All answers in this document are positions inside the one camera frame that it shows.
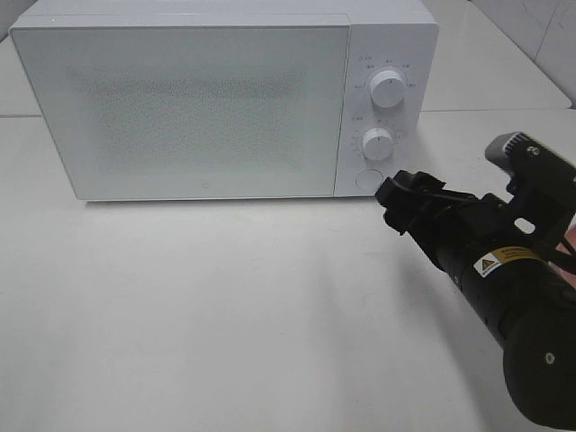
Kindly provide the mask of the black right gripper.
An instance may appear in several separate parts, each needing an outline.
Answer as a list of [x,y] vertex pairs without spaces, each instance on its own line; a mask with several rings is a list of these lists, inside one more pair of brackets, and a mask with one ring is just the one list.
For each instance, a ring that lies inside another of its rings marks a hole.
[[519,230],[504,219],[500,198],[445,191],[445,185],[431,174],[401,170],[383,181],[374,198],[386,209],[386,223],[410,234],[441,270],[496,270],[536,258]]

